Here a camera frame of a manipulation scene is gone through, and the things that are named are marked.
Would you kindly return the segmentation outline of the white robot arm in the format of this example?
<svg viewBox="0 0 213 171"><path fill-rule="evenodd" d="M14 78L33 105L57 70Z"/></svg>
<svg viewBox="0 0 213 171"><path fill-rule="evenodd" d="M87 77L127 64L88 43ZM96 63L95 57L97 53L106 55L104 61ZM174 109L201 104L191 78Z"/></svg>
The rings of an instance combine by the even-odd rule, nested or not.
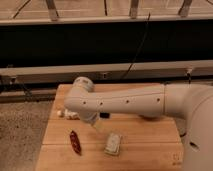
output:
<svg viewBox="0 0 213 171"><path fill-rule="evenodd" d="M181 171L213 171L213 86L157 84L96 92L92 80L78 77L64 105L91 125L102 112L182 118L186 121L186 137Z"/></svg>

